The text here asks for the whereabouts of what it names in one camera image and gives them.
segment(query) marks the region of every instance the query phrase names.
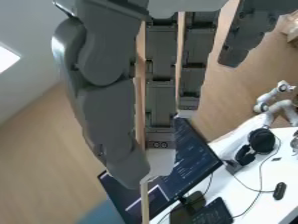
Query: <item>wooden post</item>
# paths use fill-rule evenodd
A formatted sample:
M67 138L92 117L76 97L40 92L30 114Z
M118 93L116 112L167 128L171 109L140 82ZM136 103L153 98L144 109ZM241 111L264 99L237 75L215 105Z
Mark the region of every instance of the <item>wooden post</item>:
M142 149L146 150L146 22L138 36L136 63L136 138ZM143 224L149 224L148 183L142 184Z

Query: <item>monitor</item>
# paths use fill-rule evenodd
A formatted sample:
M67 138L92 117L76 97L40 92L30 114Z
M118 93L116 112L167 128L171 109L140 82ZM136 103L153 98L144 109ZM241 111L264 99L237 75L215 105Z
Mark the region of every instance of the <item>monitor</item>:
M176 164L169 176L149 182L149 216L153 219L188 191L220 168L223 162L189 121L175 119ZM142 224L140 190L127 189L107 172L99 180L128 224Z

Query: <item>cable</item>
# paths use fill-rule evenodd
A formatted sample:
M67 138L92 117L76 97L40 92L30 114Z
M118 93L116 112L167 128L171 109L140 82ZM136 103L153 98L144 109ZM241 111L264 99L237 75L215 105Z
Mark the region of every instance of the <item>cable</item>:
M236 178L236 180L243 184L243 186L244 186L245 188L248 188L249 190L252 190L252 191L255 191L255 192L261 192L261 193L273 193L273 192L275 192L275 191L260 191L260 190L256 190L256 189L248 187L248 186L244 184L244 182L241 182L241 180L239 179L239 177L237 177L235 174L232 174L232 176L233 176L233 177Z
M263 161L263 163L261 163L261 165L260 165L260 186L261 186L261 187L260 187L259 195L257 195L257 197L256 197L253 203L251 204L249 208L248 208L240 215L233 216L233 219L241 217L241 216L251 210L251 208L253 207L253 205L255 205L256 201L259 200L259 197L260 197L260 195L261 195L261 193L263 193L263 188L264 188L264 183L263 183L263 166L264 166L265 162L267 162L273 156L277 155L277 153L280 152L280 149L281 149L281 145L283 145L283 141L281 141L281 139L280 139L277 136L276 136L276 138L277 138L279 141L280 141L279 148L277 148L277 152L276 152L273 155L271 155L271 156Z
M188 205L193 205L193 204L196 204L199 201L201 201L201 200L204 199L204 197L205 197L205 195L207 195L207 193L208 193L208 191L209 191L209 188L211 188L211 186L212 186L212 179L213 179L213 173L212 173L212 176L211 176L211 181L209 181L209 184L208 184L207 191L204 192L203 196L201 196L199 199L196 199L193 202L191 202ZM185 206L187 206L187 205L183 205L181 207L179 207L179 208L171 210L171 212L168 212L168 213L164 215L164 217L161 218L161 220L159 221L157 224L160 224L160 223L163 222L163 220L165 219L165 217L167 217L172 212L179 211L179 210L183 209Z

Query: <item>gray robot arm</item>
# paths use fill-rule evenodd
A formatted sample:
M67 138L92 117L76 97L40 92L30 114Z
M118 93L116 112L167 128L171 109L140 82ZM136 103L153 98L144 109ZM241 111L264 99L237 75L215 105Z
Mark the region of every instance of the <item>gray robot arm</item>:
M56 3L70 18L58 27L52 50L74 111L96 157L118 180L136 188L151 169L135 140L132 81L135 37L148 1L126 6L110 1L67 3Z

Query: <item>monitor stand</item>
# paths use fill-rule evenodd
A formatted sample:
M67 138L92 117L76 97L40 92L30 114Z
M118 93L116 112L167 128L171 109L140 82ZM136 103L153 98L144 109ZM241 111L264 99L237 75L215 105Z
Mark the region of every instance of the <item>monitor stand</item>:
M189 197L179 198L181 204L171 212L171 224L188 223L192 216L207 205L207 199L200 191L196 191Z

